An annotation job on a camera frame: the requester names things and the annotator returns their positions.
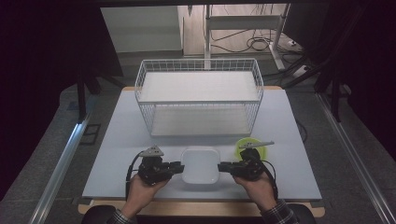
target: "sleeve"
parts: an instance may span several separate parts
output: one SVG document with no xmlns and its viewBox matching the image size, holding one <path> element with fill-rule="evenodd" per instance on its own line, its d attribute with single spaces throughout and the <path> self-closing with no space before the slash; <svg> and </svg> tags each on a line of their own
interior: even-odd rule
<svg viewBox="0 0 396 224">
<path fill-rule="evenodd" d="M 117 209 L 106 224 L 135 224 L 131 219 L 125 217 L 120 209 Z"/>
<path fill-rule="evenodd" d="M 277 205 L 266 212 L 262 212 L 264 223 L 271 224 L 298 224 L 297 217 L 288 208 L 284 200 L 278 200 Z"/>
</svg>

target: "green bowl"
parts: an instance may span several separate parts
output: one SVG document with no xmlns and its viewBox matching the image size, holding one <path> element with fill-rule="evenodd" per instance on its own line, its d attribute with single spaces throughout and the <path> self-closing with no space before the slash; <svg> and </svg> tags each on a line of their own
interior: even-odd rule
<svg viewBox="0 0 396 224">
<path fill-rule="evenodd" d="M 241 161 L 242 157 L 241 157 L 241 151 L 245 150 L 244 148 L 239 148 L 240 146 L 247 144 L 247 143 L 260 143 L 261 141 L 255 138 L 251 138 L 251 137 L 246 137 L 246 138 L 242 138 L 239 141 L 236 142 L 235 144 L 235 157 Z M 256 147 L 256 149 L 259 151 L 260 154 L 260 159 L 262 161 L 265 161 L 266 155 L 267 155 L 267 147 Z"/>
</svg>

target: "wire basket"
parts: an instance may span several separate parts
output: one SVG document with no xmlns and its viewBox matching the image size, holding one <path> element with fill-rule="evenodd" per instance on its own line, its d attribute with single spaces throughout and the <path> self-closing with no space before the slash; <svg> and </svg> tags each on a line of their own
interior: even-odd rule
<svg viewBox="0 0 396 224">
<path fill-rule="evenodd" d="M 255 59 L 145 60 L 135 83 L 152 136 L 248 136 L 262 93 Z"/>
</svg>

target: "hand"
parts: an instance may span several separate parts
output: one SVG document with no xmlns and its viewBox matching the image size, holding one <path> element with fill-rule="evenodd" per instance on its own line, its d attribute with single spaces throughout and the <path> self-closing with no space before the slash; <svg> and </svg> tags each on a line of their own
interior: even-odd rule
<svg viewBox="0 0 396 224">
<path fill-rule="evenodd" d="M 266 212 L 276 206 L 274 191 L 266 173 L 262 173 L 256 181 L 248 181 L 242 177 L 233 176 L 235 183 L 244 187 L 247 196 L 259 207 L 262 212 Z"/>
<path fill-rule="evenodd" d="M 121 213 L 128 218 L 134 217 L 146 207 L 154 198 L 159 189 L 165 186 L 169 180 L 156 183 L 153 186 L 147 185 L 139 175 L 131 178 L 128 199 L 121 209 Z"/>
</svg>

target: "gray carpet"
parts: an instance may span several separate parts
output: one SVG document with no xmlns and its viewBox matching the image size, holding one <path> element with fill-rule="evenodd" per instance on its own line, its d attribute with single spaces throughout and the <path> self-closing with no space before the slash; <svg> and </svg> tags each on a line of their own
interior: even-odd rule
<svg viewBox="0 0 396 224">
<path fill-rule="evenodd" d="M 125 77 L 119 80 L 133 85 L 133 74 L 138 66 L 126 64 L 122 69 Z M 274 67 L 263 61 L 261 70 L 271 74 Z M 326 215 L 317 218 L 317 223 L 382 223 L 312 91 L 314 81 L 315 78 L 309 79 L 288 90 L 288 96 L 295 118 L 307 130 L 304 145 L 326 207 Z M 94 144 L 78 147 L 46 223 L 79 223 L 82 220 L 82 215 L 78 213 L 78 199 L 120 95 L 118 87 L 102 79 L 100 83 L 102 92 L 90 119 L 90 124 L 100 124 L 99 134 Z M 76 87 L 66 89 L 61 95 L 61 105 L 48 131 L 0 203 L 1 223 L 27 223 L 30 219 L 77 122 L 78 111 L 73 107 L 76 100 Z M 346 132 L 394 210 L 395 161 L 356 118 L 345 99 L 340 103 L 340 115 Z M 81 141 L 91 142 L 92 137 L 85 136 Z"/>
</svg>

